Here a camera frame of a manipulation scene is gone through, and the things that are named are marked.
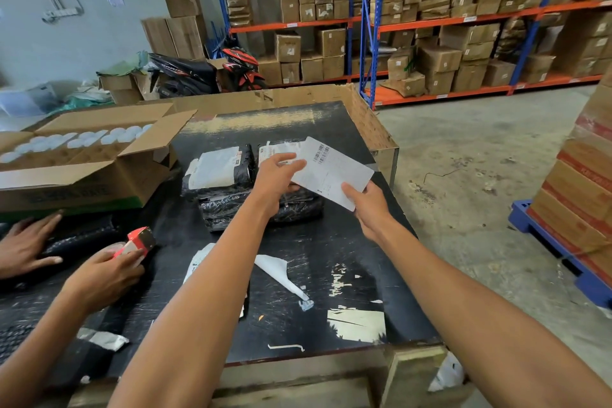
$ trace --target forearm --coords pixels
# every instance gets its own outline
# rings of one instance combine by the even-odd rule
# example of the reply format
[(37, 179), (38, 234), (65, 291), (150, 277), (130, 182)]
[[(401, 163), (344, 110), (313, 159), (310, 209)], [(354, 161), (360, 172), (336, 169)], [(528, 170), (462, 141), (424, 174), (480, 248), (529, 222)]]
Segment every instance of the forearm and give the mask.
[(267, 222), (258, 200), (249, 197), (150, 329), (110, 407), (208, 404)]
[(31, 406), (44, 388), (49, 371), (75, 338), (87, 318), (61, 293), (26, 340), (0, 366), (0, 400), (3, 407)]
[(491, 404), (611, 405), (612, 391), (605, 382), (536, 320), (434, 255), (399, 223), (387, 223), (379, 238), (425, 314)]

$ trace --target concrete floor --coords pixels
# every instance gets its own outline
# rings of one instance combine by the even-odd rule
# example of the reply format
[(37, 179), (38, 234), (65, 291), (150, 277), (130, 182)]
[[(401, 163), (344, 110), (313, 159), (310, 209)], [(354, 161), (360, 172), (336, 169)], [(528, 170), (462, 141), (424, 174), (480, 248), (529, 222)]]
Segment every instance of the concrete floor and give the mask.
[[(542, 184), (593, 90), (387, 107), (378, 117), (400, 146), (394, 193), (424, 245), (538, 319), (612, 385), (611, 320), (507, 221), (510, 204)], [(488, 404), (475, 394), (464, 406)]]

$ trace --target keyboard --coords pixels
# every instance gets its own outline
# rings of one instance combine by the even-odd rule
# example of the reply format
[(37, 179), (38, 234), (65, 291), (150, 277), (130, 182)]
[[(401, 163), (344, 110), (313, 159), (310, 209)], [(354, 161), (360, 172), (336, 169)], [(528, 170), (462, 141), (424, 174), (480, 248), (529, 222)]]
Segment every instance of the keyboard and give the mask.
[(32, 329), (34, 329), (33, 324), (13, 325), (0, 329), (0, 365), (9, 359)]

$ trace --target hand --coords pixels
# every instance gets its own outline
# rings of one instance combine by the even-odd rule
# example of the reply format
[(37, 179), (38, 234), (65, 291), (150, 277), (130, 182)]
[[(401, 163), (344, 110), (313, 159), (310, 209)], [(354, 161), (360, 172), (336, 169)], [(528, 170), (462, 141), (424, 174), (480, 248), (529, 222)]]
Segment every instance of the hand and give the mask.
[(31, 218), (16, 222), (0, 240), (0, 280), (61, 263), (62, 257), (36, 258), (61, 219), (61, 213), (53, 213), (36, 222)]
[(306, 160), (295, 160), (292, 163), (280, 164), (282, 161), (295, 157), (295, 153), (276, 153), (259, 165), (259, 172), (257, 172), (257, 179), (250, 197), (262, 204), (261, 206), (268, 218), (278, 213), (281, 195), (299, 189), (299, 186), (290, 185), (291, 178), (295, 173), (304, 169)]
[(65, 298), (87, 314), (116, 302), (144, 274), (142, 265), (134, 267), (142, 250), (113, 259), (123, 245), (109, 245), (90, 257), (66, 280), (58, 298)]
[(355, 203), (355, 215), (361, 224), (363, 234), (380, 244), (378, 233), (382, 226), (392, 220), (383, 191), (372, 181), (368, 182), (363, 192), (348, 183), (342, 183), (342, 191)]

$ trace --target blue pallet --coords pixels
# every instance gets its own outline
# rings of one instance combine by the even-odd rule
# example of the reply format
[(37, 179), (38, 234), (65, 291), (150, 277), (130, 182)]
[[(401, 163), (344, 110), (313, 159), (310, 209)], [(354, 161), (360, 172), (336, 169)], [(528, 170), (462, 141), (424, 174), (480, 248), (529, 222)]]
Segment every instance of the blue pallet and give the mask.
[(520, 232), (538, 233), (541, 238), (558, 253), (558, 257), (567, 260), (576, 270), (578, 277), (574, 284), (597, 306), (612, 310), (612, 288), (593, 273), (587, 266), (583, 265), (580, 259), (563, 247), (553, 236), (540, 226), (535, 219), (527, 214), (527, 209), (531, 200), (517, 200), (512, 204), (512, 212), (508, 216), (508, 221)]

